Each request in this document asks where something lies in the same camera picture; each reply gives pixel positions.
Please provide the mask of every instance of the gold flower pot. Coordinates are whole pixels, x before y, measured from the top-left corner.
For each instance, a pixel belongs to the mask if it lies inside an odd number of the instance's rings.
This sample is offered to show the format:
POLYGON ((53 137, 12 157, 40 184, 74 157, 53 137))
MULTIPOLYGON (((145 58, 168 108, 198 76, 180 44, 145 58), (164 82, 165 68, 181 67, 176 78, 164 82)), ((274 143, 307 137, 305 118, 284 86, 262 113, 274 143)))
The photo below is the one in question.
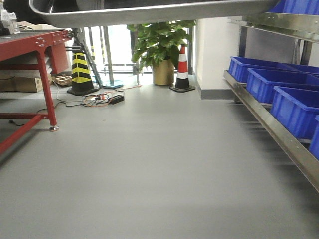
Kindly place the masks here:
POLYGON ((153 83, 158 86, 170 86, 174 82, 174 65, 170 59, 163 60, 159 66, 152 67, 153 83))

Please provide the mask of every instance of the red and white traffic cone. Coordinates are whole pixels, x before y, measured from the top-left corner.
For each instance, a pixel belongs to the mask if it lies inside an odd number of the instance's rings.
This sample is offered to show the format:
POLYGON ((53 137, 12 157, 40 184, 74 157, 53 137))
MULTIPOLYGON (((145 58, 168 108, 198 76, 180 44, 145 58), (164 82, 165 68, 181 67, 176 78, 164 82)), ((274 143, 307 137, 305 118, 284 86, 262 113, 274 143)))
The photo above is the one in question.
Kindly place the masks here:
POLYGON ((188 81, 187 58, 185 54, 185 45, 182 44, 179 52, 178 70, 175 87, 171 86, 171 90, 176 92, 187 92, 195 90, 195 86, 191 86, 188 81))

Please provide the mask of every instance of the cardboard box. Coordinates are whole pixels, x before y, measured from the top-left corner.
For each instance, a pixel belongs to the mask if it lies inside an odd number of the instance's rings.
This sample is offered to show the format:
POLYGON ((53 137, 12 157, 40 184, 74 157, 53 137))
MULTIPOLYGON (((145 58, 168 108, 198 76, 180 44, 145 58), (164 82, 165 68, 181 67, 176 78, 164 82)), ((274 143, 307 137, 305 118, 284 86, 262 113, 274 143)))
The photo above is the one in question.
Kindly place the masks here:
POLYGON ((13 92, 39 92, 42 90, 40 78, 27 78, 19 76, 0 76, 0 91, 13 92))

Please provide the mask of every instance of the blue plastic bin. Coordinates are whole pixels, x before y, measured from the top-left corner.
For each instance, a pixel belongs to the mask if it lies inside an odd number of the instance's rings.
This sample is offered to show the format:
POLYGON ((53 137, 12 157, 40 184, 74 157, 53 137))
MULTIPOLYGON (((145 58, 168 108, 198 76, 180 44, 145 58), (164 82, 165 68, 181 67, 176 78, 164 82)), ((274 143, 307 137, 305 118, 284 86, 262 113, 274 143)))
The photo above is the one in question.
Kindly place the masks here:
POLYGON ((266 70, 283 70, 283 71, 298 71, 286 64, 263 61, 244 57, 230 57, 229 73, 238 82, 246 83, 248 78, 248 68, 266 69, 266 70))
POLYGON ((319 78, 306 73, 248 69, 246 90, 261 103, 271 104, 274 86, 319 91, 319 78))
POLYGON ((309 151, 319 160, 319 116, 316 116, 317 127, 309 146, 309 151))
POLYGON ((275 86, 271 114, 296 138, 312 139, 319 115, 319 92, 275 86))
POLYGON ((268 12, 283 13, 286 0, 281 0, 277 5, 268 12))
POLYGON ((283 13, 318 15, 318 0, 286 0, 283 13))
POLYGON ((310 74, 315 74, 315 75, 319 75, 319 67, 315 67, 315 66, 306 66, 306 65, 296 65, 296 64, 287 64, 285 63, 285 65, 298 70, 300 72, 305 72, 305 73, 310 73, 310 74))

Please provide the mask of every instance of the metal pan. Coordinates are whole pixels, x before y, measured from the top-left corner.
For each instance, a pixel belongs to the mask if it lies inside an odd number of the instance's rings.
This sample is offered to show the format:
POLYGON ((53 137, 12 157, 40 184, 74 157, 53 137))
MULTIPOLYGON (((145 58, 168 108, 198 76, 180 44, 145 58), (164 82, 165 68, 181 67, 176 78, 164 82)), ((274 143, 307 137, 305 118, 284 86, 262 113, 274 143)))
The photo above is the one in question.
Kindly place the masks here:
POLYGON ((29 0, 61 28, 239 16, 265 12, 279 0, 29 0))

